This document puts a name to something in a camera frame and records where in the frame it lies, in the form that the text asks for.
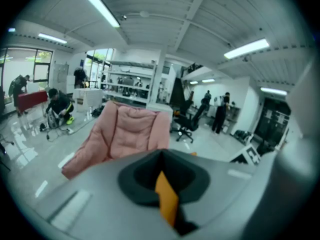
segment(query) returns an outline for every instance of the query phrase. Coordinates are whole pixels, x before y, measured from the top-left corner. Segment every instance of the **floor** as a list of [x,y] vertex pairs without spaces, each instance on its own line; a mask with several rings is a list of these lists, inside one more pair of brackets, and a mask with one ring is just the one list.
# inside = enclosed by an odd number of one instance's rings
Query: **floor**
[[[40,132],[39,126],[46,120],[41,107],[33,108],[27,115],[30,129],[26,124],[20,125],[16,114],[0,124],[1,143],[7,155],[0,154],[1,161],[7,165],[9,172],[2,164],[0,173],[8,188],[16,195],[23,196],[26,203],[34,208],[40,199],[48,195],[67,179],[61,174],[61,167],[74,155],[75,151],[89,135],[95,120],[85,112],[74,112],[75,120],[70,128],[73,134],[67,135],[59,130]],[[196,152],[198,156],[219,161],[229,161],[230,157],[244,146],[229,135],[214,135],[205,122],[193,132],[190,139],[182,137],[176,141],[178,133],[170,135],[170,149],[186,153]]]

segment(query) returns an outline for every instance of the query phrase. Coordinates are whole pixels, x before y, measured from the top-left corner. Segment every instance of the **person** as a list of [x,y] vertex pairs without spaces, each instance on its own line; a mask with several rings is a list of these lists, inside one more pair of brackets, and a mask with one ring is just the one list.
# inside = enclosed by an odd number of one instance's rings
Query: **person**
[[63,117],[67,125],[70,125],[74,121],[74,117],[70,114],[74,110],[70,99],[62,91],[58,91],[55,88],[52,88],[48,92],[49,98],[51,99],[49,106],[45,110],[45,117],[47,116],[50,108],[59,115]]
[[211,94],[210,94],[210,91],[208,90],[206,92],[206,94],[204,95],[204,98],[202,99],[202,103],[209,105],[210,104],[210,100],[211,100]]
[[226,119],[227,110],[230,110],[230,93],[226,92],[222,99],[223,100],[221,101],[221,105],[216,109],[215,119],[212,125],[212,131],[216,134],[220,134],[221,128],[224,125],[224,121]]
[[25,77],[19,75],[16,79],[11,82],[10,89],[12,89],[13,95],[13,105],[15,106],[15,110],[18,113],[18,117],[21,116],[21,111],[19,110],[18,105],[18,96],[23,94],[22,88],[25,88],[25,93],[27,92],[27,82],[30,80],[30,76],[27,74]]

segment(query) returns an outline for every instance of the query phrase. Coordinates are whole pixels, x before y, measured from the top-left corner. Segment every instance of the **white table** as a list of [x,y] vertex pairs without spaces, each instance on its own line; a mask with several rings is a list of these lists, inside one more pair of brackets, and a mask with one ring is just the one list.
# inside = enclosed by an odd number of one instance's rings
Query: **white table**
[[83,108],[99,108],[102,105],[103,92],[98,88],[77,88],[73,91],[75,111],[78,112],[78,99],[83,99]]
[[146,109],[155,112],[166,112],[169,115],[170,122],[172,122],[174,110],[170,106],[159,103],[149,103],[146,105]]

